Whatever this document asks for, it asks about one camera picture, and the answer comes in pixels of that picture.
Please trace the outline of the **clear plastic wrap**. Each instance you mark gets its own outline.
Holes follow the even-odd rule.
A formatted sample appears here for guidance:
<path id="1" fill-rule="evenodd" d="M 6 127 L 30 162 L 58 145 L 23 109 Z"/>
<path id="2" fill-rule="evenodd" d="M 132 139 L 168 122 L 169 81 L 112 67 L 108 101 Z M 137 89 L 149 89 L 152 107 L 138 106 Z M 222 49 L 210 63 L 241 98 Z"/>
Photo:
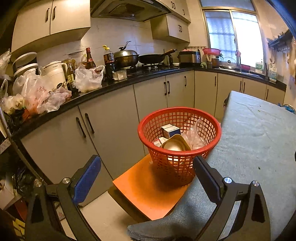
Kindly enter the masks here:
<path id="1" fill-rule="evenodd" d="M 184 131 L 181 136 L 184 138 L 191 150 L 197 150 L 208 144 L 206 138 L 202 136 L 203 131 L 205 131 L 204 123 L 201 119 L 198 119 L 189 127 L 189 129 Z"/>

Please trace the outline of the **yellow square plastic lid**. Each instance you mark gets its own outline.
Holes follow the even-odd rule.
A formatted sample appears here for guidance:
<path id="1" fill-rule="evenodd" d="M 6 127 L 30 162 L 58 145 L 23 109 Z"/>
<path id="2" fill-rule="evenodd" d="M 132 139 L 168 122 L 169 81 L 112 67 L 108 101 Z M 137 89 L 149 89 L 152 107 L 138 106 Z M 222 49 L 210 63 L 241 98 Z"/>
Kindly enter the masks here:
<path id="1" fill-rule="evenodd" d="M 162 144 L 162 148 L 170 151 L 190 151 L 191 148 L 181 135 L 174 135 Z"/>

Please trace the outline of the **blue white carton box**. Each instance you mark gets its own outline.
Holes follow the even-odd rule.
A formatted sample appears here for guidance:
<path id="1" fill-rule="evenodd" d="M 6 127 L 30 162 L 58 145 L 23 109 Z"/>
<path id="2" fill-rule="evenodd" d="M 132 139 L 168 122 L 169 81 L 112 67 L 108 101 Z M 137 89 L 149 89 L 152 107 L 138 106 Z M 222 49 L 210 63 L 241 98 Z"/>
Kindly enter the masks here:
<path id="1" fill-rule="evenodd" d="M 162 137 L 171 138 L 172 136 L 181 134 L 180 128 L 171 124 L 161 126 Z"/>

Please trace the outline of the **white striped snack bag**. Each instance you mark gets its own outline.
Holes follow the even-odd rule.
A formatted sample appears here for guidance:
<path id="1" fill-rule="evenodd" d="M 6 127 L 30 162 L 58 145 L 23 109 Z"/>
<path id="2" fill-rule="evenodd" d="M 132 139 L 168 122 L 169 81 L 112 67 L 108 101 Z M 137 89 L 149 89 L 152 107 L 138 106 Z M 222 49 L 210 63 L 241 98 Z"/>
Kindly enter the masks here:
<path id="1" fill-rule="evenodd" d="M 162 147 L 162 144 L 165 143 L 168 139 L 164 137 L 156 138 L 152 143 L 157 147 Z"/>

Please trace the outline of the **beige lower kitchen cabinets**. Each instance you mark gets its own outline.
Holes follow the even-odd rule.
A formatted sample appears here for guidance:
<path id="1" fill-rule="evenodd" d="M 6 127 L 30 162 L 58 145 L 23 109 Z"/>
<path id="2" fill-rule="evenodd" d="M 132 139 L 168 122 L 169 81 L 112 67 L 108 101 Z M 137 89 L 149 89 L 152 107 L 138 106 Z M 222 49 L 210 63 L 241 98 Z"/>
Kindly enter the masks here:
<path id="1" fill-rule="evenodd" d="M 92 155 L 99 155 L 102 168 L 85 199 L 89 203 L 148 153 L 137 134 L 139 122 L 148 114 L 186 106 L 221 121 L 223 102 L 232 90 L 281 104 L 286 89 L 280 82 L 269 84 L 220 72 L 191 70 L 169 74 L 112 90 L 46 123 L 35 123 L 21 143 L 53 183 L 71 177 Z"/>

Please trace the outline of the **kitchen window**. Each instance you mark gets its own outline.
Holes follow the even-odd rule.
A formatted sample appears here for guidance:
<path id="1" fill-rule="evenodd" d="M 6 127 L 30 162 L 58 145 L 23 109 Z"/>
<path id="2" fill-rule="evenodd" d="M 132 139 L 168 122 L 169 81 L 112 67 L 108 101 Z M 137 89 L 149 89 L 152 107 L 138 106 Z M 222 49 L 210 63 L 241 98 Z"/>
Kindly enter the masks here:
<path id="1" fill-rule="evenodd" d="M 210 48 L 223 61 L 262 72 L 265 61 L 259 20 L 252 1 L 200 1 Z"/>

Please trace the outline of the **orange stool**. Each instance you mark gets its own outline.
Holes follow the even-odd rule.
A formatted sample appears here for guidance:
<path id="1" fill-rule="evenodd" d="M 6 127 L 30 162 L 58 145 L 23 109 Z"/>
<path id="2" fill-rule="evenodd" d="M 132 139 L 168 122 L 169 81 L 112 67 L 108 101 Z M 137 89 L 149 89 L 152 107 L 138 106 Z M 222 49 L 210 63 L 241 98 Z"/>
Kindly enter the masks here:
<path id="1" fill-rule="evenodd" d="M 171 184 L 160 176 L 150 155 L 117 177 L 113 184 L 149 220 L 157 220 L 169 214 L 189 187 L 188 184 Z"/>

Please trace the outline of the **pink white plastic bags pile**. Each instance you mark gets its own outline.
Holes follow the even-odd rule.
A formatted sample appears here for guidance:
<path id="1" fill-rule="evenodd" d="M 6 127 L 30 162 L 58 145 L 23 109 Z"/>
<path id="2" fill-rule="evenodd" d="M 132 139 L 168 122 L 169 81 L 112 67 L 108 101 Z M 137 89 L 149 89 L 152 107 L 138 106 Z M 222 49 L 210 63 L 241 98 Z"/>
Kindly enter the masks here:
<path id="1" fill-rule="evenodd" d="M 57 111 L 72 95 L 63 86 L 53 86 L 49 77 L 37 75 L 35 70 L 28 70 L 16 78 L 13 95 L 5 94 L 1 99 L 1 108 L 7 114 L 26 109 L 30 115 Z"/>

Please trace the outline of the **white electric kettle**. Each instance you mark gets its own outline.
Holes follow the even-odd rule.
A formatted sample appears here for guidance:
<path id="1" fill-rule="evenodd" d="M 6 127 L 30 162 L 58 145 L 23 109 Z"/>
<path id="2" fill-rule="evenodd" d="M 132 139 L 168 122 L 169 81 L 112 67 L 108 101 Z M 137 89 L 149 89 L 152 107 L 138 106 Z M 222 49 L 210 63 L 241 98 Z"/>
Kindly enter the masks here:
<path id="1" fill-rule="evenodd" d="M 52 82 L 55 89 L 66 83 L 67 64 L 61 61 L 53 61 L 43 67 L 44 73 Z"/>

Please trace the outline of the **glass pot lid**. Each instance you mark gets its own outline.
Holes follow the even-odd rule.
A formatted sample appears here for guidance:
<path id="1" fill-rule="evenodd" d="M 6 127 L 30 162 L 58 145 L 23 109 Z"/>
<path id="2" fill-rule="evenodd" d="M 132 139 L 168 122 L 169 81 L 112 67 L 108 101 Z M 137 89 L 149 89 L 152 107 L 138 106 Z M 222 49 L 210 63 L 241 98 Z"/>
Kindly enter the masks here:
<path id="1" fill-rule="evenodd" d="M 237 68 L 237 61 L 232 57 L 223 57 L 220 61 L 220 67 L 234 70 Z"/>

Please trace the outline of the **silver rice cooker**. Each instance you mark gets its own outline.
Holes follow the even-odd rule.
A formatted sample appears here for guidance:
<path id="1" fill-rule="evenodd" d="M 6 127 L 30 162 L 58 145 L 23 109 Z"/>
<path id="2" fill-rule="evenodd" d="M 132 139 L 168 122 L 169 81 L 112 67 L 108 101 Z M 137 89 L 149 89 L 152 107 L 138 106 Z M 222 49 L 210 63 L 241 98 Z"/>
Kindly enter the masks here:
<path id="1" fill-rule="evenodd" d="M 199 51 L 181 51 L 178 55 L 178 60 L 181 68 L 201 66 L 201 54 Z"/>

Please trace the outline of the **steel wok with lid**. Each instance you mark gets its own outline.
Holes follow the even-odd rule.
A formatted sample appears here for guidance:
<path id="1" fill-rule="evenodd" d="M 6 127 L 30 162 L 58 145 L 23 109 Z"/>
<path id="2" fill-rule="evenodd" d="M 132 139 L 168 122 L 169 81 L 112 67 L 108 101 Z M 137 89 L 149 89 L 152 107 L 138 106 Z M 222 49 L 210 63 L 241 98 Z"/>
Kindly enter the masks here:
<path id="1" fill-rule="evenodd" d="M 114 65 L 116 70 L 120 70 L 127 67 L 135 67 L 138 63 L 138 56 L 135 50 L 128 50 L 127 45 L 130 41 L 127 41 L 123 47 L 119 47 L 119 51 L 114 53 Z"/>

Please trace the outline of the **black frying pan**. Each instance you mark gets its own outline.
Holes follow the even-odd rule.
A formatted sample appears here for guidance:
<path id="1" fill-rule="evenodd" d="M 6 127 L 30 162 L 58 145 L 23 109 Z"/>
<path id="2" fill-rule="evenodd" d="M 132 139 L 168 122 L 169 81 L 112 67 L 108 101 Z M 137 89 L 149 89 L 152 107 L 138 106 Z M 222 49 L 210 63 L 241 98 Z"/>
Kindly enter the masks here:
<path id="1" fill-rule="evenodd" d="M 138 61 L 142 64 L 159 64 L 164 61 L 169 54 L 175 53 L 177 49 L 170 49 L 163 54 L 146 54 L 138 56 Z"/>

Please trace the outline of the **black wall shelf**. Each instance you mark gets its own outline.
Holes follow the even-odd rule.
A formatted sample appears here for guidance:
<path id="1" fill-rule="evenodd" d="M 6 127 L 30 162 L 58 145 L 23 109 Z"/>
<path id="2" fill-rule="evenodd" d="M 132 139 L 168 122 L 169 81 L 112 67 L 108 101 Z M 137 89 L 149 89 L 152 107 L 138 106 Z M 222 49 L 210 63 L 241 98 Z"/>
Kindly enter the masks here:
<path id="1" fill-rule="evenodd" d="M 293 35 L 290 30 L 287 30 L 282 35 L 278 36 L 278 38 L 268 42 L 269 49 L 274 49 L 278 52 L 283 51 L 288 48 L 289 43 L 292 41 Z"/>

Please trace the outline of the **beige upper wall cabinets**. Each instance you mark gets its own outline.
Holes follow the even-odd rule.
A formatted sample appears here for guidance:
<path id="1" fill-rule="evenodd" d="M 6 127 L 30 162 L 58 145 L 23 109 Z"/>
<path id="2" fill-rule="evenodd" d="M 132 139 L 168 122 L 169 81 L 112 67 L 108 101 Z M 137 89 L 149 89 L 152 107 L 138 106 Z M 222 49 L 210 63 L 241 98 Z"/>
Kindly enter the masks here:
<path id="1" fill-rule="evenodd" d="M 152 37 L 150 21 L 94 18 L 90 1 L 28 1 L 18 12 L 11 43 L 12 59 L 36 52 L 41 65 L 80 59 L 86 48 L 103 62 L 103 45 L 116 52 L 126 44 L 138 54 L 181 50 L 178 43 Z"/>

